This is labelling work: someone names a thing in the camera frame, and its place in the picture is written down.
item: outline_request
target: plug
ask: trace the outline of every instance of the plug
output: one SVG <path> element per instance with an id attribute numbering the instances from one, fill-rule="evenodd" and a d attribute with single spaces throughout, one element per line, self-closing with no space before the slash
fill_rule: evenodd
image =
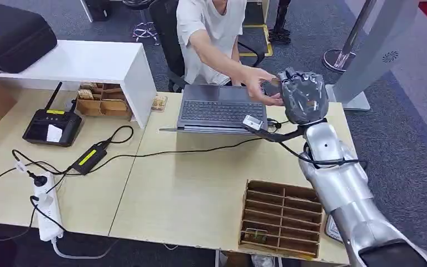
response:
<path id="1" fill-rule="evenodd" d="M 47 193 L 41 193 L 38 194 L 38 196 L 31 196 L 31 198 L 35 201 L 35 205 L 37 205 L 41 210 L 49 208 L 51 203 L 53 203 L 53 198 Z"/>
<path id="2" fill-rule="evenodd" d="M 31 178 L 33 178 L 33 184 L 36 186 L 36 187 L 41 187 L 41 186 L 44 186 L 46 183 L 47 183 L 47 181 L 48 181 L 48 178 L 46 177 L 46 176 L 43 176 L 43 175 L 35 175 L 35 174 L 33 174 L 33 173 L 31 173 L 31 172 L 29 172 L 29 176 L 31 177 Z"/>

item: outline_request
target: laptop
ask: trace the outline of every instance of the laptop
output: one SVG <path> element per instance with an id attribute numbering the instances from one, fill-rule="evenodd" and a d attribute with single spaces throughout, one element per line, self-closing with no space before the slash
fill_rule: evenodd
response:
<path id="1" fill-rule="evenodd" d="M 251 101 L 246 87 L 186 85 L 177 127 L 160 131 L 252 135 L 243 128 L 246 115 L 261 120 L 267 130 L 266 107 Z"/>

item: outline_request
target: robotic arm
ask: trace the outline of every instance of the robotic arm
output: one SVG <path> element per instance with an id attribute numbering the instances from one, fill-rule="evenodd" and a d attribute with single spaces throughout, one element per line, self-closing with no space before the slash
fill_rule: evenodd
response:
<path id="1" fill-rule="evenodd" d="M 288 68 L 279 73 L 279 78 L 287 118 L 299 125 L 297 131 L 272 134 L 257 127 L 259 121 L 250 116 L 244 125 L 299 157 L 300 169 L 316 190 L 325 212 L 335 220 L 351 266 L 427 266 L 427 252 L 377 209 L 358 158 L 326 122 L 328 96 L 322 76 Z M 298 136 L 306 140 L 300 155 L 282 143 Z"/>

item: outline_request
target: yellow label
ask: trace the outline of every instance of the yellow label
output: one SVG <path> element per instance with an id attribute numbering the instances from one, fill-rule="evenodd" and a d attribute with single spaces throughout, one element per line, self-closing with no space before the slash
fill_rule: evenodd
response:
<path id="1" fill-rule="evenodd" d="M 63 114 L 64 114 L 64 111 L 59 111 L 59 110 L 47 110 L 47 113 L 63 115 Z"/>
<path id="2" fill-rule="evenodd" d="M 83 159 L 83 160 L 81 160 L 81 162 L 79 163 L 79 165 L 80 166 L 82 166 L 84 163 L 86 163 L 86 161 L 88 160 L 88 159 L 90 159 L 91 157 L 92 157 L 92 155 L 94 155 L 96 153 L 96 150 L 94 149 L 94 150 L 92 150 L 91 151 L 91 153 L 89 153 L 89 154 L 87 154 L 87 156 Z"/>

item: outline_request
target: white cable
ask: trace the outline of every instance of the white cable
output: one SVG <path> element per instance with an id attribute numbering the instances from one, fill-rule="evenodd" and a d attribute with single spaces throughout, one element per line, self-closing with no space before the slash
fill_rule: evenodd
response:
<path id="1" fill-rule="evenodd" d="M 170 248 L 168 245 L 166 245 L 166 244 L 163 244 L 167 249 L 169 249 L 169 250 L 175 250 L 175 249 L 177 249 L 177 245 L 176 246 L 174 246 L 174 247 L 172 247 L 172 248 Z"/>
<path id="2" fill-rule="evenodd" d="M 57 245 L 56 245 L 56 238 L 52 238 L 52 240 L 51 240 L 51 242 L 52 242 L 52 245 L 53 245 L 53 250 L 54 250 L 54 252 L 58 255 L 58 256 L 60 256 L 60 257 L 62 257 L 62 258 L 65 258 L 65 259 L 72 259 L 72 260 L 97 260 L 97 259 L 102 259 L 102 258 L 104 258 L 110 251 L 111 251 L 111 249 L 112 249 L 112 247 L 118 242 L 118 240 L 117 241 L 115 241 L 108 249 L 107 249 L 107 251 L 104 253 L 104 254 L 102 254 L 102 255 L 99 255 L 99 256 L 71 256 L 71 255 L 66 255 L 66 254 L 63 254 L 63 253 L 61 253 L 60 252 L 60 250 L 58 250 L 58 247 L 57 247 Z"/>

